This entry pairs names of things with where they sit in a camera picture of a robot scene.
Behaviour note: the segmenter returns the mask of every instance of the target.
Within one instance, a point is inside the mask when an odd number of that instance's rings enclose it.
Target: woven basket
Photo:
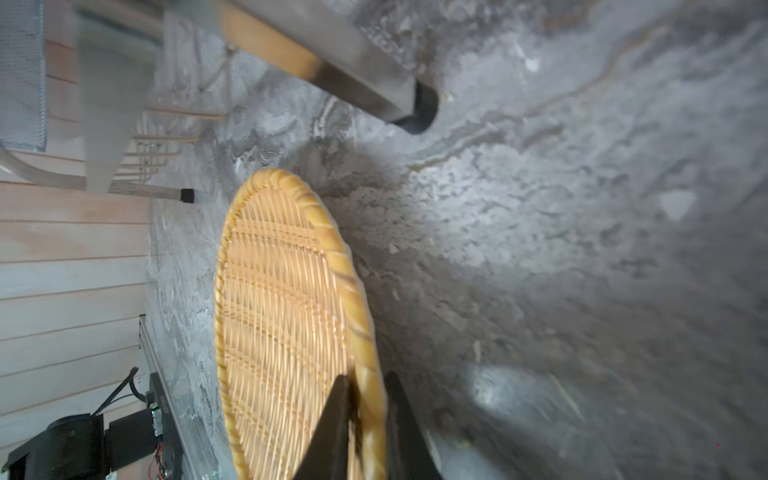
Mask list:
[[[386,396],[349,248],[298,177],[263,169],[237,192],[216,268],[221,407],[240,480],[290,479],[333,380],[350,375],[349,478],[386,478]]]

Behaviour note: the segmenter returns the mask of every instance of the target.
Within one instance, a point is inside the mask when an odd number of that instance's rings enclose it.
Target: gray marble surface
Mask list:
[[[270,165],[338,221],[446,480],[768,478],[768,2],[329,4],[441,109],[412,137],[235,54],[153,179],[198,190],[153,201],[147,315],[197,477],[235,478],[214,263]],[[222,108],[222,42],[167,28],[157,101]]]

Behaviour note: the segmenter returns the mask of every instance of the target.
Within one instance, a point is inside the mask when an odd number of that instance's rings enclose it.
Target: wicker tray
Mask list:
[[[292,478],[333,380],[356,394],[349,478],[386,478],[386,396],[365,290],[318,197],[264,169],[224,221],[214,292],[221,407],[240,480]]]

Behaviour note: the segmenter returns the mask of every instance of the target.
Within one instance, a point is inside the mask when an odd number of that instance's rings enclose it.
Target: black end cap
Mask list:
[[[437,116],[440,100],[434,88],[416,81],[416,100],[413,105],[413,115],[395,120],[392,123],[411,135],[418,135],[429,128]]]
[[[194,203],[194,189],[193,188],[182,188],[181,189],[181,198],[179,199],[182,202],[186,204],[193,204]]]

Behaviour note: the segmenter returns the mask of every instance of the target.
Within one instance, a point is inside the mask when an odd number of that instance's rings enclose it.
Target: white wooden wall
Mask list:
[[[19,154],[84,174],[74,16],[45,0],[46,154]],[[0,464],[66,415],[93,412],[138,358],[144,313],[147,201],[37,187],[0,172]],[[113,404],[107,422],[131,413]]]

